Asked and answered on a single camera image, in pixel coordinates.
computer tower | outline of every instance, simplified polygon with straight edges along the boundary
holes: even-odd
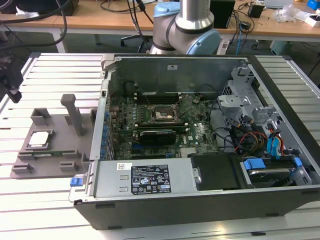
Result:
[[[235,0],[211,0],[210,11],[214,15],[213,27],[215,29],[228,28],[235,3]]]

white label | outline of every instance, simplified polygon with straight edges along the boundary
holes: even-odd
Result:
[[[117,163],[116,164],[116,169],[117,170],[131,170],[131,167],[132,167],[132,162]]]
[[[178,70],[178,65],[168,65],[168,70]]]

blue plastic tab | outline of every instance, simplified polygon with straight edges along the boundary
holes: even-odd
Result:
[[[83,179],[81,177],[73,177],[70,181],[70,187],[81,187],[83,185]]]
[[[275,138],[271,149],[271,156],[275,157],[276,159],[280,159],[280,156],[278,155],[278,144],[279,139]]]
[[[189,47],[186,54],[209,54],[211,55],[220,44],[220,34],[218,31],[211,29],[198,37],[197,40]]]
[[[262,158],[249,158],[245,160],[243,163],[246,170],[266,168],[266,165]]]
[[[162,2],[154,7],[153,17],[164,17],[180,12],[180,3],[175,1]]]
[[[296,167],[297,167],[297,168],[300,167],[300,166],[302,166],[302,162],[301,162],[301,160],[300,160],[299,157],[295,157],[295,158],[294,158],[294,163],[296,164]]]
[[[271,153],[271,147],[272,147],[272,138],[268,138],[268,142],[267,142],[267,145],[266,145],[266,151],[268,154]]]

blue latch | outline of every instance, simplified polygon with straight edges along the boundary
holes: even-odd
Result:
[[[249,158],[243,162],[246,170],[265,169],[266,165],[262,158]]]
[[[81,187],[83,184],[83,179],[81,177],[73,177],[70,181],[70,187]]]
[[[275,159],[280,159],[280,156],[278,155],[278,144],[279,139],[275,138],[271,149],[271,156],[275,157]]]
[[[295,158],[294,158],[294,163],[296,164],[296,167],[297,167],[297,168],[300,167],[300,166],[302,166],[302,162],[301,162],[301,160],[300,160],[299,157],[295,157]]]

barcode sticker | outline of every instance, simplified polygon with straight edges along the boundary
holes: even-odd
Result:
[[[131,170],[131,167],[132,167],[132,162],[117,163],[116,164],[116,169],[117,170]]]

